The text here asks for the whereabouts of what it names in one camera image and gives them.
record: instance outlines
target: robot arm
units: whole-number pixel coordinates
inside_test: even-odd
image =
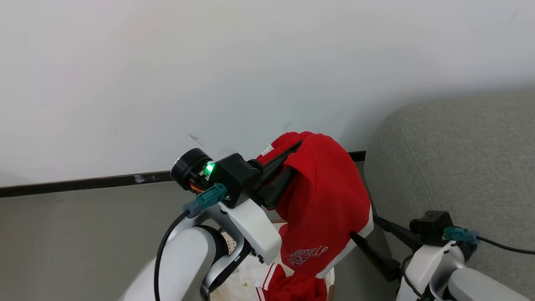
[[[185,190],[198,195],[195,202],[185,206],[188,218],[178,223],[166,241],[158,273],[162,301],[209,300],[210,293],[249,253],[258,256],[262,263],[270,264],[274,260],[280,251],[281,238],[260,205],[276,207],[293,175],[291,168],[282,170],[282,164],[299,145],[265,166],[255,160],[245,161],[239,154],[213,162],[200,149],[190,150],[176,162],[171,170],[172,178]],[[219,184],[226,191],[216,204],[210,206],[197,201]],[[202,225],[207,220],[216,222],[234,239],[236,248],[232,253],[228,253],[226,241],[217,230]],[[414,253],[407,268],[409,258],[400,269],[399,262],[383,258],[364,238],[350,233],[388,281],[401,280],[397,301],[443,300],[447,294],[457,301],[527,300],[465,267],[476,247],[468,242],[445,240],[444,228],[453,226],[446,212],[427,212],[423,218],[411,222],[410,230],[378,216],[373,220]],[[155,263],[154,259],[144,267],[120,301],[155,300]]]

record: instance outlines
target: white wall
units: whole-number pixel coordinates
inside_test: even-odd
[[[366,149],[395,108],[535,80],[523,0],[0,2],[0,186],[253,157],[285,131]]]

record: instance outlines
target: white stripe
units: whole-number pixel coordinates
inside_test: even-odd
[[[262,286],[263,289],[265,290],[268,290],[268,287],[269,287],[269,283],[271,282],[271,279],[273,278],[273,273],[275,273],[275,270],[277,269],[277,265],[279,264],[271,264],[271,270],[269,271],[269,273],[267,274],[266,276],[266,280]]]
[[[261,288],[256,288],[256,293],[258,294],[258,296],[260,296],[260,301],[266,301],[264,291]]]
[[[358,232],[358,234],[365,238],[371,233],[372,230],[373,230],[373,215],[371,212],[371,205],[370,205],[370,215],[368,217],[368,223],[364,226],[364,228],[362,228],[362,230]],[[327,275],[327,273],[334,267],[334,265],[340,262],[340,260],[342,260],[347,254],[349,254],[349,252],[351,252],[351,250],[353,250],[356,246],[357,244],[355,244],[355,242],[352,239],[349,239],[346,247],[343,248],[342,252],[336,255],[336,257],[325,267],[325,269],[323,269],[323,271],[319,272],[316,275],[316,278],[325,277],[325,275]]]
[[[265,151],[263,151],[262,153],[260,153],[261,155],[265,156],[267,155],[270,151],[274,150],[274,148],[270,145],[268,148],[266,148]]]
[[[331,273],[331,283],[330,284],[333,285],[334,284],[334,271],[331,269],[331,271],[329,273]]]

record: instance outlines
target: red garment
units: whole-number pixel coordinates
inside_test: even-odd
[[[300,140],[284,163],[296,176],[276,207],[288,222],[280,229],[281,257],[296,272],[322,277],[355,246],[350,231],[371,232],[371,206],[355,163],[329,136],[286,133],[257,159],[266,164]]]
[[[323,279],[294,274],[286,277],[280,265],[273,265],[262,285],[257,288],[263,301],[325,301],[327,288]]]

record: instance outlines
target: green led light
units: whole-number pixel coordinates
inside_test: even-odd
[[[214,163],[213,163],[213,164],[208,164],[208,165],[206,165],[206,167],[204,168],[204,170],[206,170],[206,172],[210,173],[210,172],[213,171],[213,166],[214,166],[214,165],[215,165]]]

